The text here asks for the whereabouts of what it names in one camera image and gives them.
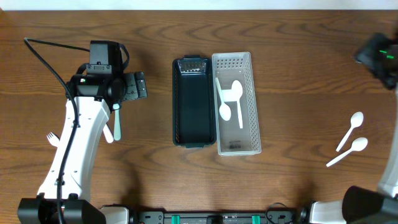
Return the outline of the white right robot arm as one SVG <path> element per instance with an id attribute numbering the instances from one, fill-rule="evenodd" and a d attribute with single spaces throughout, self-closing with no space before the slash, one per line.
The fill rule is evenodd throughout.
<path id="1" fill-rule="evenodd" d="M 397 91 L 397 38 L 373 34 L 354 55 L 388 90 Z M 314 202 L 302 223 L 397 223 L 397 130 L 377 190 L 351 186 L 342 200 Z"/>

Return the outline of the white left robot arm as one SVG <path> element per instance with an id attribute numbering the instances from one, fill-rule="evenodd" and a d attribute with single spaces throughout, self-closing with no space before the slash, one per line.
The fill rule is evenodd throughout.
<path id="1" fill-rule="evenodd" d="M 34 198 L 22 198 L 21 223 L 137 223 L 127 205 L 90 203 L 91 175 L 101 135 L 121 103 L 147 96 L 143 72 L 75 74 L 68 87 L 65 123 L 51 168 Z"/>

